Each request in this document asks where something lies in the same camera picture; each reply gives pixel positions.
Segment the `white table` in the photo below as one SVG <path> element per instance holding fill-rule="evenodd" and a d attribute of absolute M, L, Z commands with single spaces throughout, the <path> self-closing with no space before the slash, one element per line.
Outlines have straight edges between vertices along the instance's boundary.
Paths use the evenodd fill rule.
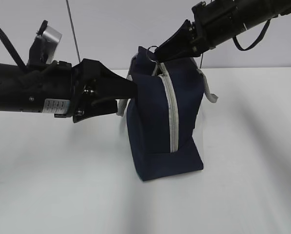
<path fill-rule="evenodd" d="M 291 234 L 291 68 L 204 72 L 204 171 L 147 183 L 115 115 L 0 112 L 0 234 Z"/>

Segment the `label sticker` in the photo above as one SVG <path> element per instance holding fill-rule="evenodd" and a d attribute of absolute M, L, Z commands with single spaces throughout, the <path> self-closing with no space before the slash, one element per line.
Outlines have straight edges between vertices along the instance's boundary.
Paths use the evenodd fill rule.
<path fill-rule="evenodd" d="M 44 101 L 43 113 L 66 114 L 69 108 L 70 100 L 49 99 Z"/>

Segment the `black cable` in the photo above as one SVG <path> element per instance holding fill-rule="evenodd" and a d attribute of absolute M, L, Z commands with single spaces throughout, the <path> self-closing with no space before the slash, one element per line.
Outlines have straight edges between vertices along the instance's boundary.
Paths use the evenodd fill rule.
<path fill-rule="evenodd" d="M 17 66 L 23 71 L 27 72 L 27 67 L 25 66 L 23 60 L 20 58 L 19 54 L 17 53 L 16 49 L 10 42 L 7 35 L 2 31 L 0 28 L 0 40 L 3 43 L 4 47 L 7 49 L 11 57 L 13 58 L 14 62 L 17 64 Z"/>
<path fill-rule="evenodd" d="M 266 32 L 270 26 L 271 23 L 271 19 L 269 19 L 266 24 L 264 25 L 260 35 L 258 36 L 258 38 L 253 42 L 253 44 L 251 44 L 248 48 L 244 49 L 238 42 L 236 37 L 233 37 L 233 41 L 235 46 L 240 50 L 240 51 L 248 51 L 251 50 L 252 48 L 254 48 L 257 44 L 259 44 L 259 42 L 262 41 L 262 39 L 264 38 L 264 36 L 266 35 Z"/>

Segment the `navy blue bag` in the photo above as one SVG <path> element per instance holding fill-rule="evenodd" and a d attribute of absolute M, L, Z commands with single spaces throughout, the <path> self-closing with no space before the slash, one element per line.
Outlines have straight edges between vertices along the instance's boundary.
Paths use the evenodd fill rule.
<path fill-rule="evenodd" d="M 157 66 L 148 59 L 147 50 L 139 47 L 129 75 L 138 86 L 138 96 L 127 109 L 127 126 L 139 177 L 147 181 L 203 170 L 192 134 L 208 86 L 194 60 L 183 58 Z"/>

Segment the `white zipper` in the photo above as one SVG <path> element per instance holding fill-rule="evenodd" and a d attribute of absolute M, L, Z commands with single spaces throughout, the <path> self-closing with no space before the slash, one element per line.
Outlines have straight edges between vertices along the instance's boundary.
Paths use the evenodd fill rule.
<path fill-rule="evenodd" d="M 169 129 L 170 129 L 170 153 L 178 151 L 179 148 L 179 113 L 176 101 L 175 90 L 170 75 L 164 63 L 159 64 L 162 75 L 159 75 L 163 81 L 167 96 L 169 109 Z"/>

